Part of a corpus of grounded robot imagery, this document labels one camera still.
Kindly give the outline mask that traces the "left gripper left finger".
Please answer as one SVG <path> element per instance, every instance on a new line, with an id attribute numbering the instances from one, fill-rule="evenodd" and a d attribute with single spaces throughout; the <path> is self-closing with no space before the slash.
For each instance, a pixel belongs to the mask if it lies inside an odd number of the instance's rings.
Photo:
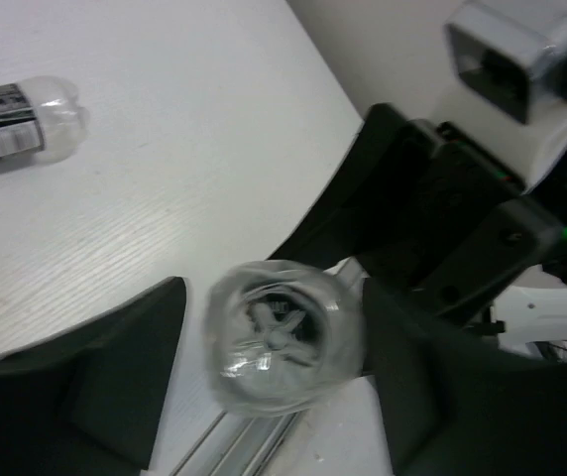
<path id="1" fill-rule="evenodd" d="M 171 277 L 0 358 L 0 475 L 149 469 L 186 301 Z"/>

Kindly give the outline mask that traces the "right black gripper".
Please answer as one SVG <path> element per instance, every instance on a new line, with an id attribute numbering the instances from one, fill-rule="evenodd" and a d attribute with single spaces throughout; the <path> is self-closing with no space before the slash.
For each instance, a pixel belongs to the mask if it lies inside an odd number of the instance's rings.
<path id="1" fill-rule="evenodd" d="M 319 269 L 362 256 L 386 275 L 397 261 L 385 249 L 395 221 L 427 171 L 437 210 L 427 219 L 432 243 L 411 298 L 422 310 L 465 325 L 526 269 L 562 244 L 563 222 L 526 190 L 512 167 L 451 122 L 408 120 L 388 103 L 373 105 L 328 185 L 270 256 Z"/>

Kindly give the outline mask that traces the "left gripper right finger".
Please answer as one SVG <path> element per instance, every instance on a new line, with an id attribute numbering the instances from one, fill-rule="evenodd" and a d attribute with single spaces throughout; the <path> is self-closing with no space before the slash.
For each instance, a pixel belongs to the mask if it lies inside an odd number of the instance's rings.
<path id="1" fill-rule="evenodd" d="M 396 475 L 567 475 L 567 363 L 502 351 L 373 279 L 362 308 Z"/>

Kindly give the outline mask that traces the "crushed clear bottle black cap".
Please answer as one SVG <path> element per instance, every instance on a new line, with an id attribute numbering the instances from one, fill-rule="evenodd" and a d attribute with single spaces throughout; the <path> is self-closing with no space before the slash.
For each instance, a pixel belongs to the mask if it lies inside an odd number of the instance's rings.
<path id="1" fill-rule="evenodd" d="M 365 328 L 358 262 L 328 270 L 292 261 L 230 270 L 208 293 L 209 385 L 228 413 L 278 417 L 326 400 L 358 378 Z"/>

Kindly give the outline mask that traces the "clear bottle with black label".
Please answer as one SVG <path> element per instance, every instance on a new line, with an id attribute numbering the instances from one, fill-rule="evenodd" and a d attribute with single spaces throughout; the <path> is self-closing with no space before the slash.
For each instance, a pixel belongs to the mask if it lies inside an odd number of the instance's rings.
<path id="1" fill-rule="evenodd" d="M 36 76 L 0 85 L 0 175 L 71 157 L 87 137 L 89 111 L 71 81 Z"/>

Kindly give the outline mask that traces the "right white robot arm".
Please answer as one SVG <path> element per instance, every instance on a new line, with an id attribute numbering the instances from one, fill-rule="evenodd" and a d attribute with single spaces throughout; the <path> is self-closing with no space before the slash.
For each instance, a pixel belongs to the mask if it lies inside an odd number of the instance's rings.
<path id="1" fill-rule="evenodd" d="M 567 57 L 556 67 L 567 103 Z M 567 360 L 566 148 L 538 184 L 456 120 L 371 107 L 336 175 L 274 253 L 353 257 L 389 291 L 510 351 Z"/>

